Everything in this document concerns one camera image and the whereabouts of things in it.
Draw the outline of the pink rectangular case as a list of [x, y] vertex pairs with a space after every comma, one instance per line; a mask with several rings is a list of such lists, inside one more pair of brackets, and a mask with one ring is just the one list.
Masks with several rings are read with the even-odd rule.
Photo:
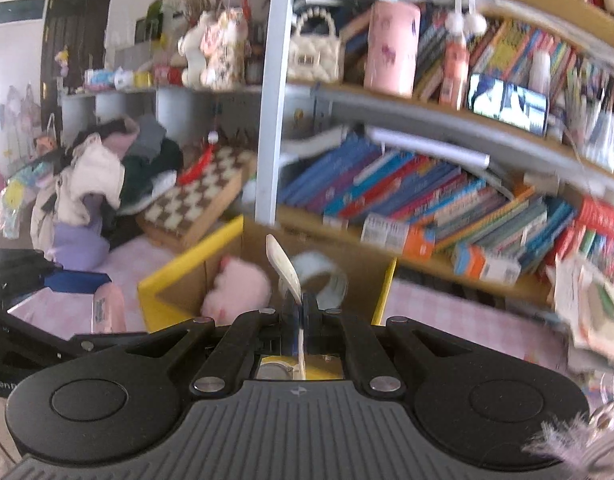
[[91, 332], [94, 334], [122, 334], [126, 331], [124, 294], [115, 283], [105, 283], [93, 295]]

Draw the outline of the clear packing tape roll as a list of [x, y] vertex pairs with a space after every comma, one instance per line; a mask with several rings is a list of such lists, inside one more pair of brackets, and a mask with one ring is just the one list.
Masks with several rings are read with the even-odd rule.
[[322, 311], [336, 310], [347, 295], [348, 278], [336, 262], [322, 252], [301, 252], [290, 258], [301, 286], [316, 297]]

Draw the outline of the cream wrist watch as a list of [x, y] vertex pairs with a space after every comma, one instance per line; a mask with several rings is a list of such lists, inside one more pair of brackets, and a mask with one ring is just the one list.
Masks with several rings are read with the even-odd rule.
[[302, 291], [296, 270], [290, 257], [286, 255], [278, 240], [271, 234], [266, 236], [266, 255], [269, 263], [279, 275], [279, 292], [285, 299], [287, 295], [292, 295], [301, 304], [301, 329], [299, 331], [299, 351], [296, 356], [296, 363], [290, 364], [283, 361], [261, 362], [256, 377], [262, 380], [306, 380], [307, 363], [306, 350], [304, 348], [304, 330], [302, 329]]

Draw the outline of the pink plush toy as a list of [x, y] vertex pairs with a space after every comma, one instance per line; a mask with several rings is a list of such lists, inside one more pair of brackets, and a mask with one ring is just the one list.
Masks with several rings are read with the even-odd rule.
[[241, 314], [267, 307], [271, 295], [270, 280], [259, 266], [227, 256], [219, 264], [200, 314], [212, 318], [217, 326], [231, 325]]

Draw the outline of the pink checkered table mat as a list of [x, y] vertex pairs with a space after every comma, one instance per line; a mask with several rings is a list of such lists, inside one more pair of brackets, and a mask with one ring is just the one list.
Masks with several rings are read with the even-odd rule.
[[[98, 270], [124, 293], [127, 324], [156, 332], [167, 325], [158, 314], [171, 312], [171, 321], [180, 323], [198, 313], [221, 257], [243, 249], [244, 240], [235, 237], [221, 246], [203, 242], [175, 256], [139, 237], [111, 252]], [[406, 316], [517, 359], [567, 372], [564, 339], [549, 327], [400, 280], [395, 263], [372, 252], [345, 249], [339, 262], [349, 280], [346, 311], [375, 324]]]

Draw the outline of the purple pillow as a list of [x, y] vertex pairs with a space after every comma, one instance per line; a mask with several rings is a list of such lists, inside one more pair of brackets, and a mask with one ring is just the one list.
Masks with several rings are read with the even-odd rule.
[[93, 219], [86, 226], [57, 223], [50, 255], [66, 270], [94, 270], [109, 253], [109, 242], [102, 237], [102, 226], [101, 218]]

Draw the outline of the yellow cardboard box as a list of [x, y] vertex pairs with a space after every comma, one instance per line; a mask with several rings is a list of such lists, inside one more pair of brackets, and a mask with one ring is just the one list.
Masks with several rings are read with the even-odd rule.
[[144, 376], [193, 396], [227, 396], [245, 380], [337, 380], [392, 396], [403, 382], [383, 346], [384, 330], [349, 311], [321, 309], [313, 294], [270, 304], [271, 278], [241, 248], [280, 246], [236, 218], [140, 281], [150, 334], [134, 356]]

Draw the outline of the wooden chessboard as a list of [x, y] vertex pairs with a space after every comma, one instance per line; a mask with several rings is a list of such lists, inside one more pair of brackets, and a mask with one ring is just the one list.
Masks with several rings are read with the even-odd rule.
[[197, 179], [165, 192], [139, 214], [138, 225], [156, 243], [185, 252], [237, 199], [256, 168], [255, 152], [217, 148]]

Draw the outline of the pile of clothes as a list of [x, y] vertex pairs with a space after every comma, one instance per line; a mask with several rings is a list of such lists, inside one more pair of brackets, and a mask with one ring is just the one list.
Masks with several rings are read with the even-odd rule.
[[115, 232], [117, 218], [157, 198], [160, 179], [170, 190], [182, 167], [179, 145], [153, 116], [124, 116], [81, 131], [34, 201], [32, 247], [56, 262], [50, 250], [57, 223], [86, 226], [101, 218], [110, 252], [133, 236]]

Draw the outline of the white orange medicine box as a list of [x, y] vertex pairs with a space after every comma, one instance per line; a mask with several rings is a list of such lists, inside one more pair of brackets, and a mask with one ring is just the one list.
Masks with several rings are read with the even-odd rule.
[[369, 214], [366, 217], [360, 240], [364, 244], [420, 260], [432, 258], [436, 245], [432, 231], [379, 214]]

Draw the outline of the red tassel ornament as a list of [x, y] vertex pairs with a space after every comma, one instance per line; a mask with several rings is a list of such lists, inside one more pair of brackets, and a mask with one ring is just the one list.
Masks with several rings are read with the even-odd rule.
[[219, 133], [216, 130], [208, 133], [207, 141], [205, 143], [205, 149], [203, 151], [202, 156], [200, 156], [198, 161], [194, 162], [194, 164], [190, 168], [182, 171], [178, 175], [177, 185], [179, 186], [188, 185], [200, 177], [200, 175], [203, 173], [205, 168], [211, 162], [212, 155], [214, 154], [214, 151], [215, 151], [215, 148], [218, 142], [219, 142]]

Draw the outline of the row of leaning books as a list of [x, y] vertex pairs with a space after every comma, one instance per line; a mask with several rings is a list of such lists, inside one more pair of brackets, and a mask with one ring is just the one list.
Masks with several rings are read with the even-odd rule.
[[522, 184], [513, 188], [473, 154], [438, 152], [401, 140], [380, 144], [366, 133], [330, 130], [284, 150], [308, 164], [280, 189], [280, 204], [316, 214], [329, 226], [362, 232], [369, 214], [432, 231], [437, 254], [456, 244], [515, 259], [530, 273], [575, 218], [561, 197]]

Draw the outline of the small orange white box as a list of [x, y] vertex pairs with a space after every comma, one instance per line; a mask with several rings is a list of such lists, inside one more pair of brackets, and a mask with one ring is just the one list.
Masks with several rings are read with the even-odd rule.
[[522, 270], [515, 259], [493, 255], [467, 244], [456, 244], [451, 260], [456, 275], [500, 285], [514, 285]]

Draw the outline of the white quilted handbag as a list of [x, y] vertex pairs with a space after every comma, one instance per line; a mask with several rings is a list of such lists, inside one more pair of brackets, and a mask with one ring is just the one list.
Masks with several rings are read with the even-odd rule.
[[[325, 35], [304, 34], [305, 24], [316, 20], [328, 28]], [[287, 79], [301, 82], [337, 84], [344, 76], [345, 43], [337, 35], [335, 22], [320, 6], [308, 9], [298, 18], [288, 54]]]

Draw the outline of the stack of papers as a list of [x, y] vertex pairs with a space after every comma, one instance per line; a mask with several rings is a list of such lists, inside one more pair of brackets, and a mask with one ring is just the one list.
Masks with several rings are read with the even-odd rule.
[[614, 370], [614, 284], [580, 255], [548, 272], [553, 307], [567, 333], [567, 367], [577, 375]]

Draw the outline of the white plush rabbit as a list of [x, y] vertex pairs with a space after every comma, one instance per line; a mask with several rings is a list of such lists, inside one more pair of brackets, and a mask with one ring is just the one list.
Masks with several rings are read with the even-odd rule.
[[242, 86], [250, 51], [244, 10], [203, 12], [179, 40], [178, 50], [188, 64], [181, 74], [186, 88], [228, 91]]

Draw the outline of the pink cylindrical bottle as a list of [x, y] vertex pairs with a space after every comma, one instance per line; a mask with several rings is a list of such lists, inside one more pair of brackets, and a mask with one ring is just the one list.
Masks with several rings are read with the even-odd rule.
[[421, 10], [413, 3], [375, 0], [370, 14], [363, 87], [409, 99], [413, 93]]

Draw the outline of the white bookshelf frame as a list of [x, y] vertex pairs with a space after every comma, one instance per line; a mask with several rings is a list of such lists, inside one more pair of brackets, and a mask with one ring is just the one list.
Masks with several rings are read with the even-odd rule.
[[[343, 104], [356, 112], [352, 120], [391, 126], [419, 136], [461, 144], [491, 156], [503, 167], [556, 174], [562, 180], [583, 180], [591, 193], [614, 192], [614, 174], [576, 159], [562, 144], [465, 110], [414, 99], [385, 96], [358, 86], [312, 88], [286, 79], [288, 42], [294, 0], [271, 0], [268, 19], [264, 82], [261, 88], [257, 193], [255, 219], [261, 224], [280, 224], [292, 231], [305, 231], [334, 242], [357, 245], [355, 230], [337, 231], [324, 226], [312, 214], [278, 206], [281, 171], [281, 141], [287, 100], [301, 96], [328, 105]], [[482, 7], [541, 25], [555, 35], [591, 52], [614, 70], [614, 19], [580, 0], [494, 0]]]

